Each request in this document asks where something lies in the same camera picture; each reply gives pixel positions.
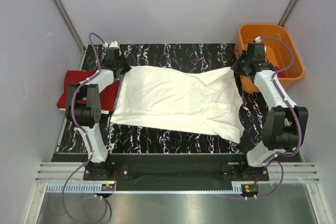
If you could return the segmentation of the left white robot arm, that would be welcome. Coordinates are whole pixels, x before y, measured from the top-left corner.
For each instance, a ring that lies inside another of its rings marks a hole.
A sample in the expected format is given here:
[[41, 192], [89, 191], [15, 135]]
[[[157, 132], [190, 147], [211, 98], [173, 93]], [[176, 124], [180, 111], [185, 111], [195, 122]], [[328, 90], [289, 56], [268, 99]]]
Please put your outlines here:
[[86, 74], [81, 81], [65, 86], [66, 118], [75, 125], [88, 151], [85, 166], [103, 180], [113, 175], [113, 167], [108, 158], [100, 132], [99, 122], [102, 111], [112, 112], [121, 87], [121, 78], [131, 70], [116, 41], [104, 44], [106, 54], [102, 69]]

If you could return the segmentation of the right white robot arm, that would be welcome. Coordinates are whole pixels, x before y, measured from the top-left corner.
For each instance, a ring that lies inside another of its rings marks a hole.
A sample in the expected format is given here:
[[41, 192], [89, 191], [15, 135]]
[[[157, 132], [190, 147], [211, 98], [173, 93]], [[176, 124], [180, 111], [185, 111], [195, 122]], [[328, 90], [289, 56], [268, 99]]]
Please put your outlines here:
[[245, 154], [246, 162], [238, 167], [239, 176], [250, 180], [257, 167], [265, 167], [278, 157], [293, 157], [302, 146], [309, 112], [289, 97], [278, 79], [280, 73], [266, 61], [265, 45], [250, 42], [231, 69], [248, 77], [259, 89], [269, 109], [261, 131], [261, 140]]

